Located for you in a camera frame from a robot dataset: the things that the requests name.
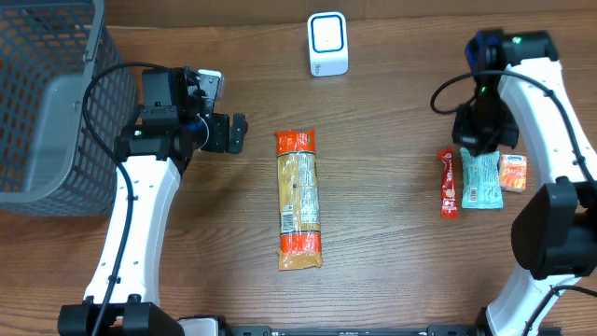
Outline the teal snack packet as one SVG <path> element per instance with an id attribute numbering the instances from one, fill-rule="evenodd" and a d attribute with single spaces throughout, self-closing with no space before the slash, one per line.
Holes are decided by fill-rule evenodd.
<path id="1" fill-rule="evenodd" d="M 460 148 L 463 164 L 464 209 L 502 209 L 504 206 L 499 182 L 498 151 L 472 156 L 465 147 Z"/>

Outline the orange tissue pack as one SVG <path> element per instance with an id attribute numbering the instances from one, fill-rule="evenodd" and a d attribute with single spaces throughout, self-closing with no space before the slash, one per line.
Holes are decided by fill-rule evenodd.
<path id="1" fill-rule="evenodd" d="M 527 158 L 517 154 L 502 154 L 499 161 L 500 187 L 506 191 L 526 189 Z"/>

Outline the red stick sachet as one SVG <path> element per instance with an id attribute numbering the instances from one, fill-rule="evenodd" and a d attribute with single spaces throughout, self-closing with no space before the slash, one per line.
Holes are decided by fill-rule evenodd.
<path id="1" fill-rule="evenodd" d="M 453 170 L 453 151 L 446 148 L 438 152 L 438 158 L 444 164 L 441 184 L 441 218 L 457 218 L 458 204 Z"/>

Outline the red spaghetti pasta package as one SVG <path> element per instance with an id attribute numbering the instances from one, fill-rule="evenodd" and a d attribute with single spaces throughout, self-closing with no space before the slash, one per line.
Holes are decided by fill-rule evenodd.
<path id="1" fill-rule="evenodd" d="M 321 267 L 322 239 L 315 132 L 276 136 L 281 271 Z"/>

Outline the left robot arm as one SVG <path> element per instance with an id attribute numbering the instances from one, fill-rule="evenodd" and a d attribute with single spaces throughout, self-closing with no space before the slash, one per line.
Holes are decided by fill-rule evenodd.
<path id="1" fill-rule="evenodd" d="M 239 154 L 243 114 L 215 112 L 224 86 L 215 70 L 141 63 L 144 101 L 101 143 L 116 165 L 117 186 L 104 248 L 80 304 L 64 305 L 61 335 L 216 335 L 214 317 L 185 325 L 160 308 L 160 255 L 169 211 L 197 151 Z"/>

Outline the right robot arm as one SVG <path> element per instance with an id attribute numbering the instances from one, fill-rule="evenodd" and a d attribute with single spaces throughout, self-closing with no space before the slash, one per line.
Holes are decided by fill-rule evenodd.
<path id="1" fill-rule="evenodd" d="M 517 261 L 479 314 L 479 335 L 536 335 L 549 309 L 596 268 L 596 152 L 568 99 L 545 31 L 479 31 L 465 56 L 474 99 L 458 107 L 455 143 L 472 154 L 524 141 L 537 191 L 512 224 Z"/>

